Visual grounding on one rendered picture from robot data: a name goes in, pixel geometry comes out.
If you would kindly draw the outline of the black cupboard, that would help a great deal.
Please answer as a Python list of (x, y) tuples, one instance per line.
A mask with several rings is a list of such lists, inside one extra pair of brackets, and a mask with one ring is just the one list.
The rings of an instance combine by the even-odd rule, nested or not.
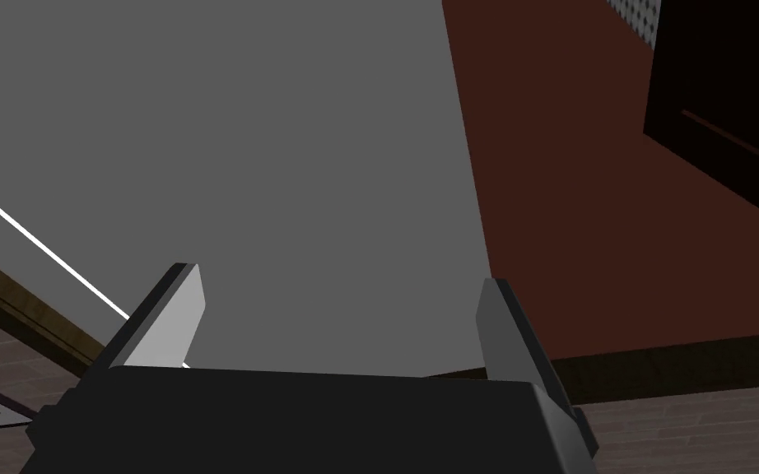
[(759, 0), (662, 0), (644, 132), (759, 208)]

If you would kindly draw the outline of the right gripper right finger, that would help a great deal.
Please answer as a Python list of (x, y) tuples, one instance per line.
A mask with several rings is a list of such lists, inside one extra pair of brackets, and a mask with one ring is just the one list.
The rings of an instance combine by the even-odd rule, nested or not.
[(552, 362), (506, 279), (483, 282), (475, 317), (489, 380), (534, 383), (554, 402), (568, 403)]

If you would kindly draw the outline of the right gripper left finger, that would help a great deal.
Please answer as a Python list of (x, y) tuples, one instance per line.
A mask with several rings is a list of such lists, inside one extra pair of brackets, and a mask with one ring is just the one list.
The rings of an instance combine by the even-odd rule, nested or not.
[(182, 367), (205, 307), (199, 265), (173, 264), (99, 354), (98, 367)]

